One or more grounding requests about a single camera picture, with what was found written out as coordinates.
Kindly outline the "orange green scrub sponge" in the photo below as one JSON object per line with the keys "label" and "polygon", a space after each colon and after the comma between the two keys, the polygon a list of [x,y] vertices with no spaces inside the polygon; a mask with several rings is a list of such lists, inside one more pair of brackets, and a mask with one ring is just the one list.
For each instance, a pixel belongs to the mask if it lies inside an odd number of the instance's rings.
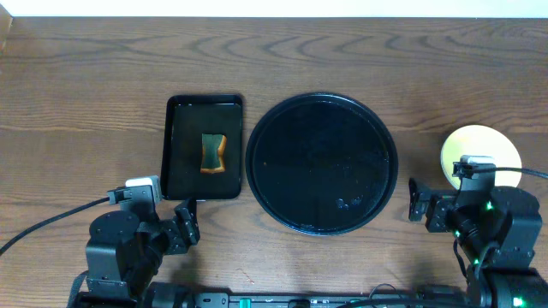
{"label": "orange green scrub sponge", "polygon": [[227,138],[223,134],[202,134],[202,160],[200,172],[202,174],[223,173],[226,170],[224,151]]}

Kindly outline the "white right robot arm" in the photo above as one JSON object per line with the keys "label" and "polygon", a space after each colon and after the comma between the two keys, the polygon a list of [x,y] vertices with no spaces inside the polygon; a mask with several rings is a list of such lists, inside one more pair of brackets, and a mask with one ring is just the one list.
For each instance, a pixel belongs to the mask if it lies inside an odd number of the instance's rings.
{"label": "white right robot arm", "polygon": [[547,283],[532,267],[543,222],[539,201],[493,179],[463,179],[458,191],[408,182],[408,218],[430,233],[451,233],[469,264],[465,300],[477,307],[545,307]]}

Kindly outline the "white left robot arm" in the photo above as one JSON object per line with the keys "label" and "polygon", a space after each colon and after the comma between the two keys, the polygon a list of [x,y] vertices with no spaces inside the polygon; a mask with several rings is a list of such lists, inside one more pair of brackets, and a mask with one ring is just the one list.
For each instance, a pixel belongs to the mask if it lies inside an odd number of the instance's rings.
{"label": "white left robot arm", "polygon": [[67,307],[194,307],[188,288],[154,282],[163,258],[198,244],[197,202],[186,199],[171,219],[146,207],[117,210],[95,219],[86,244],[88,270],[74,279]]}

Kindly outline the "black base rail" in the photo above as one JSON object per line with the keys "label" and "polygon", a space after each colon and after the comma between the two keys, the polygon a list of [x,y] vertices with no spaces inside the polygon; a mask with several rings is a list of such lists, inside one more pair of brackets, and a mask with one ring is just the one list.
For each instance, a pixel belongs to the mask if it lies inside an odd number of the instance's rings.
{"label": "black base rail", "polygon": [[152,308],[338,308],[467,307],[464,296],[450,288],[402,293],[375,288],[370,294],[195,293],[187,287],[154,282],[142,303]]}

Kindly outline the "yellow plate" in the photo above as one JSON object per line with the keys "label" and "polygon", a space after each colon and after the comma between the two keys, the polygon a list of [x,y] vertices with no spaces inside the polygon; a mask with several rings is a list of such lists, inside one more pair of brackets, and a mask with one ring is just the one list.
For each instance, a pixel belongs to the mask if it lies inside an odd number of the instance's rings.
{"label": "yellow plate", "polygon": [[461,181],[452,175],[453,162],[465,155],[489,157],[497,167],[522,167],[517,148],[504,134],[482,125],[460,127],[447,137],[440,152],[444,175],[455,189],[459,189]]}

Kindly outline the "black round tray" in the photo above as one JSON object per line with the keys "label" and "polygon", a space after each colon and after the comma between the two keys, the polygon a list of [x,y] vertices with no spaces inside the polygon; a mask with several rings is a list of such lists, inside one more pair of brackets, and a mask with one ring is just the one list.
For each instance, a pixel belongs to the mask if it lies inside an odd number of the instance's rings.
{"label": "black round tray", "polygon": [[317,236],[365,226],[389,203],[398,177],[396,145],[378,115],[329,92],[271,108],[250,135],[245,165],[271,217]]}

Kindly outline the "black rectangular tray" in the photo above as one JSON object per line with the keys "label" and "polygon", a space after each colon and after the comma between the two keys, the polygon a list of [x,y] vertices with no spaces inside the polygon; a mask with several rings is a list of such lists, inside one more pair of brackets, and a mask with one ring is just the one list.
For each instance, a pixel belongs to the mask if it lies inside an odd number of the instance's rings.
{"label": "black rectangular tray", "polygon": [[[168,99],[160,182],[169,200],[232,199],[241,191],[243,99],[238,94]],[[202,134],[223,134],[226,170],[202,174]]]}

